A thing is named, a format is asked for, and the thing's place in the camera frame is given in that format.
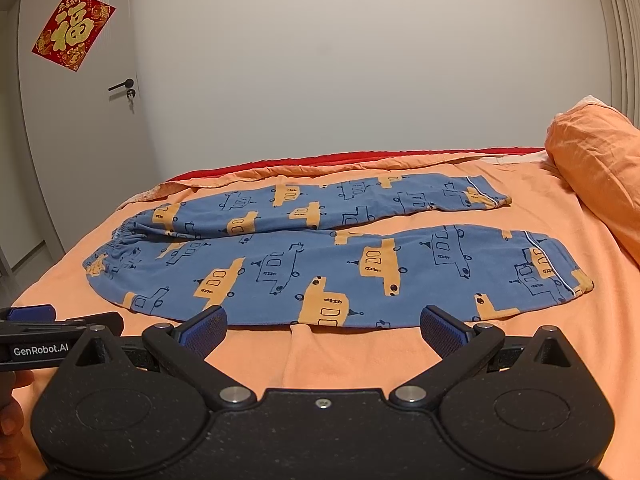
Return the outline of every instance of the red poster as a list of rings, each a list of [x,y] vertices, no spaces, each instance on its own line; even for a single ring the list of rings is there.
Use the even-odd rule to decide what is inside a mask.
[[[77,71],[114,10],[98,0],[62,0],[31,51]]]

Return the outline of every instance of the hand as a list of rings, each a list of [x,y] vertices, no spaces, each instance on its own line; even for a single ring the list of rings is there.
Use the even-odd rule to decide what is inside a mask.
[[[22,388],[33,383],[33,372],[21,370],[15,373],[14,388]],[[22,449],[22,433],[24,413],[18,401],[13,399],[0,411],[0,478],[17,478],[20,474],[20,458]]]

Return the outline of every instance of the chinese character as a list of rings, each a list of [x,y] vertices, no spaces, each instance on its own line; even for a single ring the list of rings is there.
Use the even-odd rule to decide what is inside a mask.
[[[63,10],[56,16],[58,28],[51,34],[54,42],[53,50],[66,50],[66,46],[74,46],[82,43],[94,30],[94,20],[85,18],[86,2],[81,2],[75,7],[70,7],[68,13]]]

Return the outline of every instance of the orange pillow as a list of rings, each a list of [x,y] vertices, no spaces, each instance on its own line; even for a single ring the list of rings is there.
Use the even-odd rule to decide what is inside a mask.
[[[556,116],[545,148],[578,197],[640,264],[640,130],[589,96]]]

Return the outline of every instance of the orange duvet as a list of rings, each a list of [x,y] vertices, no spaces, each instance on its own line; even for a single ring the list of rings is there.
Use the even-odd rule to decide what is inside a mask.
[[[582,114],[580,117],[586,121],[586,126],[578,127],[589,125],[590,114],[597,115],[606,110],[610,112],[610,108],[597,103],[583,106],[578,114]],[[611,120],[622,121],[621,117],[614,116]],[[562,118],[556,118],[554,124],[561,124]],[[554,133],[557,131],[552,124],[549,139]],[[554,156],[554,146],[550,146],[549,141],[547,148]],[[612,480],[640,479],[640,324],[635,317],[640,270],[609,227],[578,198],[545,152],[523,156],[474,153],[398,156],[348,166],[279,166],[164,184],[134,198],[88,234],[31,286],[16,305],[51,303],[62,319],[119,310],[125,319],[125,334],[140,334],[158,318],[133,314],[98,297],[88,285],[81,265],[96,247],[110,239],[111,232],[126,218],[167,202],[163,197],[166,195],[169,202],[183,202],[223,190],[268,186],[285,178],[292,183],[306,184],[313,178],[315,184],[328,184],[389,175],[389,171],[404,174],[433,171],[450,176],[481,174],[494,189],[510,195],[513,203],[490,211],[429,211],[409,217],[398,216],[356,230],[384,235],[428,226],[469,223],[546,233],[559,239],[593,278],[594,291],[575,301],[495,323],[508,335],[532,335],[542,324],[554,324],[562,329],[598,381],[616,416],[615,434],[601,469]],[[640,175],[640,166],[636,171]],[[372,331],[303,324],[228,330],[225,341],[208,357],[209,362],[251,387],[258,396],[269,387],[380,386],[388,393],[437,360],[437,355],[422,341],[418,328]],[[52,373],[52,370],[37,371],[32,386],[16,391],[27,419]],[[36,479],[44,471],[30,437],[22,463],[25,479]]]

